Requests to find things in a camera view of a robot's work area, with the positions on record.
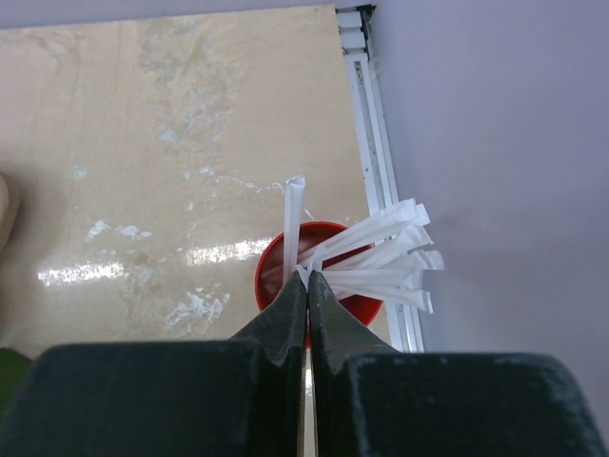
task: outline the gray wall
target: gray wall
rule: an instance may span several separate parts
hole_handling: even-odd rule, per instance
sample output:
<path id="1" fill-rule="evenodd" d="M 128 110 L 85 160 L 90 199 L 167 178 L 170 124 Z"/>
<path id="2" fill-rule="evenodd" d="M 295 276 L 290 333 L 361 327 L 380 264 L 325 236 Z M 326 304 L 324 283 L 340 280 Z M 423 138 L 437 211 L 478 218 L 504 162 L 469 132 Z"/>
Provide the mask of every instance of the gray wall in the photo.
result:
<path id="1" fill-rule="evenodd" d="M 178 16 L 334 3 L 350 8 L 362 0 L 0 0 L 0 29 Z"/>
<path id="2" fill-rule="evenodd" d="M 399 193 L 448 268 L 426 349 L 557 356 L 607 440 L 609 2 L 379 3 Z"/>

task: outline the beige object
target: beige object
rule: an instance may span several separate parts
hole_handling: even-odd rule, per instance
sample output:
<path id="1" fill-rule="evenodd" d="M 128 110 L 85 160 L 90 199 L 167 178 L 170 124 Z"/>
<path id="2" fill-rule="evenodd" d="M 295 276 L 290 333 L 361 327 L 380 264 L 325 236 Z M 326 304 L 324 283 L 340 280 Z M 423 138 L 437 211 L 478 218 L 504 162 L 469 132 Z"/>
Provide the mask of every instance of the beige object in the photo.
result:
<path id="1" fill-rule="evenodd" d="M 285 179 L 316 219 L 367 214 L 331 7 L 0 30 L 0 59 L 24 202 L 0 346 L 227 337 L 258 312 Z"/>

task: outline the red plastic cup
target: red plastic cup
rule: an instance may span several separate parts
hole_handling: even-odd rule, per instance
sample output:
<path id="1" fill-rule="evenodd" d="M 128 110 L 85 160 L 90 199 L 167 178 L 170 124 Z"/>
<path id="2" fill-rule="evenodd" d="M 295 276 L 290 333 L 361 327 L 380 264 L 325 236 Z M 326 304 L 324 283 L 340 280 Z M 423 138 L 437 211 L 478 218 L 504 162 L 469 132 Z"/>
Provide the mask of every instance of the red plastic cup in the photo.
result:
<path id="1" fill-rule="evenodd" d="M 298 251 L 303 252 L 309 248 L 319 245 L 322 241 L 333 237 L 334 235 L 346 230 L 345 226 L 326 221 L 313 221 L 301 224 Z M 324 267 L 329 267 L 342 260 L 358 254 L 364 250 L 370 249 L 370 246 L 359 248 L 339 255 L 324 262 Z M 260 311 L 268 307 L 275 297 L 277 297 L 282 285 L 282 269 L 277 268 L 284 261 L 284 235 L 281 234 L 268 245 L 260 257 L 258 267 L 256 268 L 256 276 L 254 280 L 254 290 L 256 294 L 256 302 Z M 263 273 L 275 268 L 277 274 L 263 278 Z M 362 324 L 369 326 L 372 320 L 376 317 L 383 305 L 382 300 L 374 298 L 362 297 L 361 295 L 353 295 L 341 300 L 343 305 L 351 314 L 353 314 Z M 310 337 L 306 334 L 306 346 L 310 348 Z"/>

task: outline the wrapped straw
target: wrapped straw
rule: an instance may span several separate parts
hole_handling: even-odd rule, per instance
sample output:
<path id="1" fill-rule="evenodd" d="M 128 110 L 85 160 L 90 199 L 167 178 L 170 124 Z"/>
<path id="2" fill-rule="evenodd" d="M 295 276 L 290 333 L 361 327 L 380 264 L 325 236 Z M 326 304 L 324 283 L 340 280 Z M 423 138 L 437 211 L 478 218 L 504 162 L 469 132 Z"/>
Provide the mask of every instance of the wrapped straw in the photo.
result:
<path id="1" fill-rule="evenodd" d="M 422 287 L 422 269 L 351 269 L 324 271 L 325 279 L 334 286 L 401 286 L 408 289 Z"/>
<path id="2" fill-rule="evenodd" d="M 423 227 L 405 227 L 395 238 L 380 243 L 374 248 L 367 249 L 354 256 L 348 257 L 341 262 L 328 267 L 329 270 L 338 269 L 369 269 L 381 268 L 399 257 L 405 255 L 409 250 L 433 244 L 427 231 Z"/>
<path id="3" fill-rule="evenodd" d="M 285 183 L 283 284 L 296 268 L 301 214 L 304 205 L 305 177 L 296 176 L 288 179 Z"/>
<path id="4" fill-rule="evenodd" d="M 344 247 L 361 247 L 397 234 L 405 227 L 405 224 L 399 225 L 399 223 L 414 224 L 415 222 L 425 222 L 425 220 L 428 220 L 428 217 L 426 217 L 426 211 L 422 205 L 417 205 L 414 199 L 403 200 L 380 210 L 329 240 L 325 240 L 319 246 L 327 248 L 328 258 L 330 258 L 353 249 L 344 250 Z M 308 260 L 314 251 L 315 247 L 301 253 L 298 256 L 299 262 Z"/>
<path id="5" fill-rule="evenodd" d="M 436 250 L 415 250 L 384 265 L 385 268 L 444 269 L 444 259 Z"/>
<path id="6" fill-rule="evenodd" d="M 392 288 L 392 287 L 366 287 L 356 288 L 353 286 L 338 286 L 337 290 L 332 289 L 336 295 L 336 298 L 343 300 L 350 295 L 362 295 L 377 300 L 383 300 L 384 302 L 399 303 L 403 305 L 409 305 L 410 307 L 420 309 L 426 312 L 433 312 L 431 306 L 431 296 L 426 290 L 408 290 L 405 288 Z"/>

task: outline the white straw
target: white straw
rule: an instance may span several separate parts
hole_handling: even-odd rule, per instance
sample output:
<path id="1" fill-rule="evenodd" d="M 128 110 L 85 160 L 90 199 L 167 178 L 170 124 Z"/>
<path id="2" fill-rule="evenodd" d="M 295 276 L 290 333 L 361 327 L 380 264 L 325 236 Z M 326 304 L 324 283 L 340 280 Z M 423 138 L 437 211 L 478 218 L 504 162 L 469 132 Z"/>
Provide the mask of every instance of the white straw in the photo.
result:
<path id="1" fill-rule="evenodd" d="M 355 287 L 341 286 L 341 289 L 353 295 L 383 300 L 384 302 L 399 303 L 422 311 L 433 312 L 431 297 L 426 290 L 406 290 L 404 288 L 375 287 L 359 289 Z"/>
<path id="2" fill-rule="evenodd" d="M 416 289 L 422 287 L 422 269 L 352 269 L 345 271 L 324 271 L 330 286 L 402 286 Z"/>
<path id="3" fill-rule="evenodd" d="M 353 295 L 352 293 L 349 293 L 346 290 L 344 290 L 343 287 L 339 284 L 335 284 L 335 285 L 330 284 L 330 288 L 332 289 L 332 292 L 334 292 L 334 296 L 336 297 L 336 299 L 339 301 Z"/>
<path id="4" fill-rule="evenodd" d="M 283 284 L 287 282 L 287 278 L 296 268 L 301 214 L 304 206 L 305 177 L 295 176 L 285 183 Z"/>
<path id="5" fill-rule="evenodd" d="M 308 290 L 308 271 L 306 271 L 306 269 L 304 269 L 301 265 L 296 266 L 296 271 L 298 271 L 298 274 L 301 277 L 301 281 L 303 281 L 304 288 Z"/>
<path id="6" fill-rule="evenodd" d="M 335 249 L 340 249 L 340 247 L 345 245 L 351 245 L 354 241 L 369 238 L 371 233 L 375 233 L 380 229 L 384 229 L 387 226 L 393 226 L 396 223 L 415 221 L 418 217 L 420 217 L 417 211 L 417 205 L 414 199 L 404 200 L 396 205 L 392 205 L 391 207 L 382 209 L 379 212 L 374 213 L 367 219 L 364 219 L 359 224 L 348 228 L 345 231 L 333 236 L 332 238 L 325 240 L 320 243 L 320 245 L 324 245 L 328 248 L 328 252 L 332 252 Z M 302 252 L 299 255 L 299 261 L 306 261 L 308 257 L 313 254 L 315 247 Z"/>
<path id="7" fill-rule="evenodd" d="M 339 256 L 341 254 L 345 254 L 351 250 L 363 248 L 365 246 L 370 245 L 371 243 L 374 243 L 376 241 L 382 240 L 382 239 L 390 237 L 390 236 L 394 236 L 405 229 L 409 229 L 409 228 L 413 227 L 413 226 L 408 226 L 408 224 L 409 224 L 408 222 L 400 222 L 400 223 L 394 224 L 392 226 L 388 226 L 388 227 L 384 227 L 384 228 L 375 230 L 374 232 L 367 234 L 367 236 L 365 236 L 364 238 L 360 238 L 358 240 L 352 241 L 350 244 L 343 244 L 342 246 L 340 246 L 338 248 L 328 247 L 325 258 L 331 259 L 332 257 L 337 257 L 337 256 Z M 427 235 L 427 232 L 425 231 L 425 229 L 423 227 L 418 227 L 418 228 L 414 228 L 414 229 L 419 229 L 419 230 L 417 230 L 416 235 L 411 237 L 411 248 L 420 248 L 421 246 L 424 246 L 421 243 L 426 243 L 427 241 L 431 242 L 431 238 L 429 238 L 429 235 Z"/>
<path id="8" fill-rule="evenodd" d="M 427 231 L 423 227 L 407 226 L 395 238 L 384 243 L 380 243 L 374 248 L 365 250 L 352 257 L 348 257 L 338 264 L 334 264 L 327 269 L 373 269 L 381 268 L 404 255 L 411 249 L 433 244 Z M 346 247 L 349 250 L 357 245 Z"/>
<path id="9" fill-rule="evenodd" d="M 417 219 L 415 220 L 415 226 L 426 226 L 431 222 L 429 219 L 429 214 L 427 214 L 427 209 L 425 209 L 425 205 L 423 203 L 419 203 L 417 205 Z"/>
<path id="10" fill-rule="evenodd" d="M 306 264 L 306 269 L 308 270 L 309 274 L 311 274 L 312 271 L 322 270 L 322 264 L 324 263 L 324 258 L 326 256 L 325 252 L 325 246 L 317 246 L 315 253 L 311 255 L 311 257 L 308 259 L 308 263 Z"/>
<path id="11" fill-rule="evenodd" d="M 436 250 L 415 250 L 403 255 L 388 264 L 385 268 L 421 268 L 421 269 L 444 269 L 442 255 Z"/>

